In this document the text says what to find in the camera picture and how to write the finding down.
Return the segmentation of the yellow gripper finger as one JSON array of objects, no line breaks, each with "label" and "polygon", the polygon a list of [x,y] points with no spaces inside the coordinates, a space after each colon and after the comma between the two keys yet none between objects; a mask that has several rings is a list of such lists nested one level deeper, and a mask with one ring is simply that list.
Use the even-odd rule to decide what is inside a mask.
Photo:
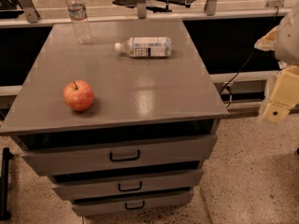
[{"label": "yellow gripper finger", "polygon": [[271,123],[283,121],[299,104],[299,67],[288,66],[266,84],[261,118]]}]

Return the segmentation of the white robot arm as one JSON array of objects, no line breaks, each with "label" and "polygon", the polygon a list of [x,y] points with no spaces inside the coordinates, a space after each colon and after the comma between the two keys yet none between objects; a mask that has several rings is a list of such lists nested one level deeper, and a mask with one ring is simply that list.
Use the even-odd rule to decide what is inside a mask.
[{"label": "white robot arm", "polygon": [[267,79],[259,110],[261,119],[279,123],[299,104],[299,3],[254,48],[274,51],[281,68]]}]

